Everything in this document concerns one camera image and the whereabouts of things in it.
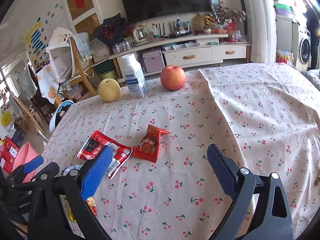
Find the pink box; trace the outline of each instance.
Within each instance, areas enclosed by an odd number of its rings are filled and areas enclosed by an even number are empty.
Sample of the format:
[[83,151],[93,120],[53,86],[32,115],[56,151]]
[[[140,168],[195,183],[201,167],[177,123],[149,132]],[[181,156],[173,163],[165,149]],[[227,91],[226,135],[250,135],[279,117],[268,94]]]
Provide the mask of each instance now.
[[161,49],[144,52],[142,58],[146,65],[147,72],[159,71],[165,67]]

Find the table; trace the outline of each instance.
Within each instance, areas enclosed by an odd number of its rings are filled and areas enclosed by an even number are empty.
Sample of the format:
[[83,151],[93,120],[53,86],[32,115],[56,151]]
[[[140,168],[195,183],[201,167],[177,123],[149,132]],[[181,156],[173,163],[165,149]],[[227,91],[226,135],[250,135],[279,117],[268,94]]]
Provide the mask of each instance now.
[[[43,168],[84,163],[78,151],[94,130],[136,146],[148,124],[170,131],[156,164],[130,157],[94,196],[97,219],[112,239],[208,239],[231,204],[207,161],[215,143],[239,167],[277,172],[290,203],[295,238],[320,206],[320,92],[281,64],[242,64],[187,72],[179,91],[148,82],[145,98],[122,88],[119,100],[99,96],[71,106],[50,138]],[[64,208],[68,212],[68,203]],[[257,199],[239,233],[248,227]],[[76,223],[70,222],[81,234]]]

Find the red snack package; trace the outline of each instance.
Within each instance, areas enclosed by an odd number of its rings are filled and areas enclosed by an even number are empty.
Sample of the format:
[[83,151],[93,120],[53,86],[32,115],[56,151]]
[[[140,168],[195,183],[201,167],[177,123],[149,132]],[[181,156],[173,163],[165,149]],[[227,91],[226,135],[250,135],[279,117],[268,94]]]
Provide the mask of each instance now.
[[148,125],[147,133],[140,141],[137,147],[134,148],[133,156],[156,163],[159,154],[160,141],[164,134],[170,132],[155,127],[151,124]]
[[132,154],[132,147],[124,146],[103,133],[94,131],[80,149],[77,157],[84,160],[93,159],[101,151],[104,145],[111,147],[113,153],[112,162],[106,172],[109,179],[112,179]]

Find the electric kettle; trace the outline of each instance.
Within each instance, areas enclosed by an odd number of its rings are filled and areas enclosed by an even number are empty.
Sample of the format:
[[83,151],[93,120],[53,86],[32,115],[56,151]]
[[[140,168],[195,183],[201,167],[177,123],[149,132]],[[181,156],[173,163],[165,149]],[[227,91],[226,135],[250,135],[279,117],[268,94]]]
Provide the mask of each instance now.
[[133,39],[135,44],[145,42],[147,40],[142,27],[137,27],[133,30]]

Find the washing machine door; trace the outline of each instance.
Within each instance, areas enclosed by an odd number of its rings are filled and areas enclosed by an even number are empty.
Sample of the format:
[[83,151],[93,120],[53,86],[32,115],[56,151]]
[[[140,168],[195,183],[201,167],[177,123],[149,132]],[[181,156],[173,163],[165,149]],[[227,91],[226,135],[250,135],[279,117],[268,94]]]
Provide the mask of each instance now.
[[307,38],[303,38],[300,43],[299,49],[300,61],[306,64],[310,58],[310,41]]

